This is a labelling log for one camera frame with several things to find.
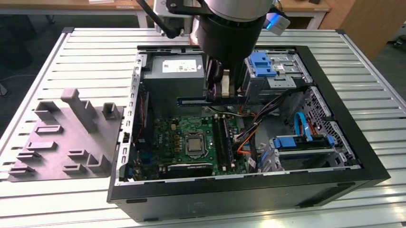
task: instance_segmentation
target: label sticker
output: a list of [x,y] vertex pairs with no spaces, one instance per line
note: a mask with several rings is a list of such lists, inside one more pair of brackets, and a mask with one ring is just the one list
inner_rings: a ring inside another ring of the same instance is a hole
[[249,164],[253,166],[253,168],[257,167],[257,162],[254,161],[253,158],[249,159]]
[[285,70],[282,64],[276,64],[273,67],[274,67],[274,70]]
[[134,6],[117,6],[118,9],[136,9]]
[[164,61],[164,73],[182,72],[198,72],[196,59]]

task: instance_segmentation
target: metal extrusion table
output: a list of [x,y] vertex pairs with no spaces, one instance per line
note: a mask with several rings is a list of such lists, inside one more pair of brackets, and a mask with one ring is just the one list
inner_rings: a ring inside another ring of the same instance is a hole
[[[188,45],[153,28],[77,28],[63,33],[0,139],[0,227],[142,226],[106,202],[110,178],[7,182],[38,119],[39,101],[79,88],[94,106],[126,105],[138,45]],[[406,104],[347,35],[335,30],[264,32],[258,44],[308,45],[392,178],[320,208],[172,220],[157,227],[403,227],[406,221]]]

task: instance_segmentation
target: floor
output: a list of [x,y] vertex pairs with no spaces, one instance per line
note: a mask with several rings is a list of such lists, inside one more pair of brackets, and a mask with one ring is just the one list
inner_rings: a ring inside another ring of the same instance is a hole
[[[11,91],[7,98],[0,97],[0,136],[14,117],[21,102],[31,87],[35,75],[41,71],[43,63],[53,50],[54,44],[59,38],[65,27],[81,28],[137,28],[138,20],[134,16],[55,16],[55,24],[49,24],[45,16],[30,16],[38,37],[26,42],[27,49],[34,56],[33,64],[21,70],[9,70],[0,65],[0,82]],[[406,48],[395,49],[388,44],[373,62],[396,90],[406,99]]]

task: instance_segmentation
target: expansion slot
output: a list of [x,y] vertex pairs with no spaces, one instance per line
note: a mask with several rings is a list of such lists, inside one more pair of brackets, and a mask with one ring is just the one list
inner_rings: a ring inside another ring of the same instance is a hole
[[213,128],[218,166],[220,170],[226,171],[236,167],[226,118],[220,116],[213,117]]

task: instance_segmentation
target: black cable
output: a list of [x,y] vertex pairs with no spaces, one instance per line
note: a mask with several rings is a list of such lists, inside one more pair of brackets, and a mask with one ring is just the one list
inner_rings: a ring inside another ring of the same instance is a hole
[[218,109],[216,109],[213,106],[208,106],[208,108],[214,111],[216,113],[220,113],[220,114],[225,114],[225,115],[234,115],[234,116],[240,116],[240,117],[248,117],[250,115],[242,115],[242,114],[237,114],[237,113],[233,113],[233,112],[224,112],[224,111],[220,111]]
[[250,158],[256,162],[256,167],[253,167],[252,165],[249,165],[249,173],[254,173],[254,172],[258,172],[258,164],[257,164],[258,155],[257,155],[257,147],[256,147],[256,134],[253,135],[253,137],[252,137],[252,139],[250,139],[249,142],[250,142],[250,151],[252,151]]
[[298,92],[304,92],[304,91],[308,90],[308,88],[309,88],[309,86],[305,85],[305,86],[302,86],[302,87],[298,87],[298,88],[289,89],[289,90],[284,91],[284,93],[280,94],[280,95],[274,98],[274,100],[272,100],[272,101],[265,105],[265,107],[261,109],[261,111],[258,112],[258,114],[257,114],[257,116],[256,116],[256,118],[254,118],[254,120],[253,120],[253,125],[252,125],[252,127],[249,128],[248,131],[242,132],[237,138],[238,138],[238,139],[242,138],[246,134],[249,134],[250,132],[253,132],[253,131],[257,129],[257,127],[260,126],[260,124],[261,124],[261,122],[262,122],[265,116],[266,116],[270,112],[276,111],[276,110],[280,108],[280,106],[282,105],[282,103],[284,103],[284,101],[285,101],[285,99],[288,98],[289,95],[292,95],[292,94],[294,94],[294,93],[298,93]]
[[278,3],[280,3],[280,8],[281,8],[281,11],[284,12],[282,3],[281,3],[281,1],[280,1],[280,0],[278,0]]
[[158,24],[158,26],[161,27],[161,29],[165,31],[166,36],[170,39],[174,39],[176,37],[178,37],[181,35],[181,28],[170,28],[165,24],[165,22],[161,20],[160,16],[156,14],[154,10],[149,6],[149,3],[146,2],[146,0],[137,0],[137,1],[138,1],[140,6],[142,7],[142,9],[146,11],[146,13],[149,14],[149,16],[154,20],[154,22]]
[[2,87],[0,87],[0,97],[3,97],[3,98],[6,97],[3,92],[2,92]]

